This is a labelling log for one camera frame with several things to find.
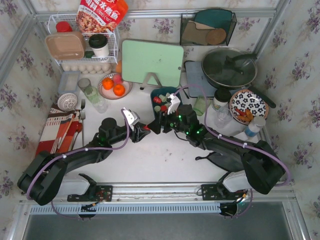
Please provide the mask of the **teal storage basket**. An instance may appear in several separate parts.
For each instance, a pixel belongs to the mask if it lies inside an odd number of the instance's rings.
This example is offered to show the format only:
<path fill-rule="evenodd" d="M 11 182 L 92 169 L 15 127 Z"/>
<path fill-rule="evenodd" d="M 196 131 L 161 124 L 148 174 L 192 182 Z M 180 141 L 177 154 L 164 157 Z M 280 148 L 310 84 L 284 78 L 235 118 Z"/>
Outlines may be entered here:
<path fill-rule="evenodd" d="M 177 93 L 173 98 L 172 95 L 178 91 L 175 87 L 161 87 L 154 89 L 150 94 L 151 105 L 154 118 L 156 119 L 159 114 L 171 115 L 178 110 L 178 106 L 182 105 L 180 94 Z M 178 99 L 179 104 L 172 106 L 172 100 Z"/>

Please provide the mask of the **clear plastic cup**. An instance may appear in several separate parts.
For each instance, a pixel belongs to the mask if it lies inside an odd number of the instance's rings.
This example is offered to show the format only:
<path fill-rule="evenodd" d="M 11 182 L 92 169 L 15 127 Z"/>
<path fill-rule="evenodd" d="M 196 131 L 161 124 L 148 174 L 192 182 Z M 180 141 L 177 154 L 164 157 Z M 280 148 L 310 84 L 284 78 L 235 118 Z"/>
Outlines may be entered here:
<path fill-rule="evenodd" d="M 220 108 L 216 113 L 215 125 L 224 128 L 232 120 L 231 111 L 228 108 Z"/>

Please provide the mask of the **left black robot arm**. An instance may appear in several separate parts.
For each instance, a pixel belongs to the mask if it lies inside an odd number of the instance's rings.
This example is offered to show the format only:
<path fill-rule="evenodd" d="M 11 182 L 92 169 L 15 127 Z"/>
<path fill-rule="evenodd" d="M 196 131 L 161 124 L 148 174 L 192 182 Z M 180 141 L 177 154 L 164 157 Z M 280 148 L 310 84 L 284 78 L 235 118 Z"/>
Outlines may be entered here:
<path fill-rule="evenodd" d="M 122 108 L 121 113 L 124 126 L 118 126 L 112 117 L 105 118 L 93 139 L 81 148 L 64 153 L 38 153 L 18 179 L 17 187 L 25 193 L 28 200 L 44 206 L 57 196 L 67 173 L 104 161 L 116 150 L 113 144 L 121 142 L 122 145 L 117 147 L 120 150 L 128 141 L 138 143 L 150 134 L 150 129 L 140 122 L 134 111 Z"/>

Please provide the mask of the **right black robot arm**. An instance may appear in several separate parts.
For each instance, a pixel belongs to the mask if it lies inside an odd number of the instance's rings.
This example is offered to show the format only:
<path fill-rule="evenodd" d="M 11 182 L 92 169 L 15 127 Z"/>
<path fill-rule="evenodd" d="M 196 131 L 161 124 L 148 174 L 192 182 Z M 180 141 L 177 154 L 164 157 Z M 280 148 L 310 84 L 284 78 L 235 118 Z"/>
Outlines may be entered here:
<path fill-rule="evenodd" d="M 181 104 L 175 93 L 166 98 L 169 107 L 156 114 L 148 128 L 155 134 L 176 131 L 184 133 L 194 147 L 211 151 L 208 160 L 227 172 L 222 185 L 229 192 L 252 188 L 267 195 L 273 187 L 280 187 L 283 175 L 290 175 L 271 146 L 263 140 L 247 142 L 225 136 L 205 123 L 200 123 L 190 104 Z"/>

